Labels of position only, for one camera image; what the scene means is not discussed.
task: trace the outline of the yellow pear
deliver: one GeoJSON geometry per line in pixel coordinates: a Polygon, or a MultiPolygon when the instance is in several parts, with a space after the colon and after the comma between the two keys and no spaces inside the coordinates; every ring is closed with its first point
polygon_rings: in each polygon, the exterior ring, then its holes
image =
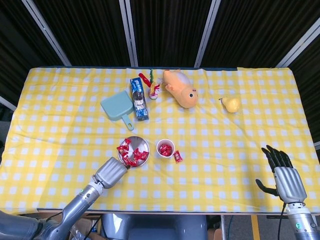
{"type": "Polygon", "coordinates": [[[236,97],[224,97],[222,104],[229,113],[236,113],[240,108],[240,100],[236,97]]]}

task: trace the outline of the gingham pattern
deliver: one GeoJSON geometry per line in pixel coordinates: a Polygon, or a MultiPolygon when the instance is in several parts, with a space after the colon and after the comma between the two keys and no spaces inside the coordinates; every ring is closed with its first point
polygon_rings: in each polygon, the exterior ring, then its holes
{"type": "MultiPolygon", "coordinates": [[[[146,97],[148,121],[129,131],[110,121],[100,101],[120,91],[141,69],[35,68],[14,113],[0,167],[0,209],[34,212],[63,208],[125,138],[137,135],[150,145],[148,162],[131,169],[106,190],[93,210],[177,212],[280,212],[277,197],[261,192],[275,181],[260,147],[269,144],[291,157],[304,183],[305,201],[319,212],[320,166],[292,72],[183,70],[199,101],[183,109],[161,87],[146,97]],[[219,98],[241,99],[236,114],[219,98]],[[161,159],[156,143],[171,139],[184,161],[161,159]]],[[[162,70],[154,71],[155,78],[162,70]]]]}

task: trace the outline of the metal bowl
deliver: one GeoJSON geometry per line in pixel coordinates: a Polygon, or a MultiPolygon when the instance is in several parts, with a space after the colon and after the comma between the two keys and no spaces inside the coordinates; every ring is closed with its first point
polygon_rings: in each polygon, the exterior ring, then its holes
{"type": "MultiPolygon", "coordinates": [[[[148,157],[146,158],[145,161],[143,160],[139,160],[138,161],[138,166],[132,166],[132,168],[137,168],[142,166],[143,164],[145,164],[148,161],[148,158],[150,156],[150,148],[149,148],[149,144],[147,143],[146,140],[144,140],[142,137],[139,136],[130,136],[128,137],[128,139],[131,140],[131,143],[129,144],[129,153],[128,153],[128,157],[133,160],[134,155],[133,155],[133,151],[137,148],[139,148],[140,152],[146,151],[149,153],[148,157]]],[[[122,143],[120,145],[124,145],[126,142],[125,140],[122,141],[122,143]]],[[[118,152],[118,158],[119,160],[124,164],[124,160],[122,159],[121,154],[118,152]]]]}

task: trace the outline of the orange plush toy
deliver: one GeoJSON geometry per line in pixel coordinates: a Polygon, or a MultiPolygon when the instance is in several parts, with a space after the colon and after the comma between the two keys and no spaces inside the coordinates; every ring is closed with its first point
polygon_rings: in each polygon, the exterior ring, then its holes
{"type": "Polygon", "coordinates": [[[164,70],[163,82],[165,89],[174,96],[182,107],[189,109],[197,104],[197,90],[180,70],[164,70]]]}

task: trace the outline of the blue snack box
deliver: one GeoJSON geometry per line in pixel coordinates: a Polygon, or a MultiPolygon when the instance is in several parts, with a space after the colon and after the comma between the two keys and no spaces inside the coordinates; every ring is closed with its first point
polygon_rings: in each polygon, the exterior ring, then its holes
{"type": "Polygon", "coordinates": [[[149,115],[146,105],[144,88],[140,77],[130,79],[130,83],[136,118],[139,121],[148,120],[149,115]]]}

